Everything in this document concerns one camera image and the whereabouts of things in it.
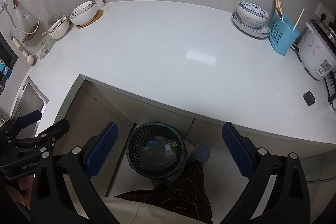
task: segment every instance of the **dark patterned pants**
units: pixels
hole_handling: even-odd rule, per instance
[[[127,192],[116,198],[151,204],[212,224],[211,206],[204,191],[203,168],[198,160],[187,162],[183,174],[170,186],[159,185],[153,190]]]

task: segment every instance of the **cabinet door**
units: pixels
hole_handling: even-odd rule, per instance
[[[56,142],[54,155],[69,153],[75,146],[83,147],[89,138],[99,135],[108,122],[117,124],[118,139],[101,167],[99,174],[92,177],[92,183],[99,186],[99,194],[105,195],[131,126],[107,110],[82,88],[79,89],[75,96],[65,118],[70,122],[70,130]]]
[[[240,130],[238,130],[238,132],[242,136],[248,137],[257,148],[265,147],[273,155],[287,156],[290,152],[295,152],[300,158],[303,158],[320,154],[334,148],[332,146],[321,146],[319,144],[271,138]],[[195,119],[186,139],[191,143],[228,151],[222,139],[222,127],[217,124]]]
[[[132,122],[138,126],[146,122],[163,122],[176,128],[185,137],[194,118],[131,98],[121,93],[95,85],[101,93]]]

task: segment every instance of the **blue gripper pad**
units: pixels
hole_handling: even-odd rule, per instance
[[[35,110],[33,112],[28,113],[27,115],[24,115],[19,120],[19,127],[26,128],[27,126],[30,126],[34,122],[39,121],[42,118],[42,113],[39,110]]]
[[[248,150],[245,148],[240,135],[230,122],[222,127],[222,138],[233,157],[240,174],[252,180],[254,177],[254,161]]]
[[[98,175],[100,168],[118,139],[118,127],[112,123],[100,134],[100,139],[85,158],[85,176],[87,179]]]

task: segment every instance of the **rice cooker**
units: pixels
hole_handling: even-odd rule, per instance
[[[301,64],[316,79],[322,80],[336,66],[336,35],[323,22],[306,22],[308,30],[301,38],[298,56]]]

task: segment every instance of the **electrical outlet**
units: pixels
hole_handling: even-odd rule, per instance
[[[6,0],[0,0],[0,12],[2,11],[3,7],[5,7],[6,5],[7,5]]]
[[[315,14],[321,18],[322,14],[325,14],[325,23],[328,25],[328,23],[331,21],[332,23],[335,21],[335,18],[333,15],[327,10],[327,8],[324,7],[324,5],[319,2],[319,5],[316,8]]]

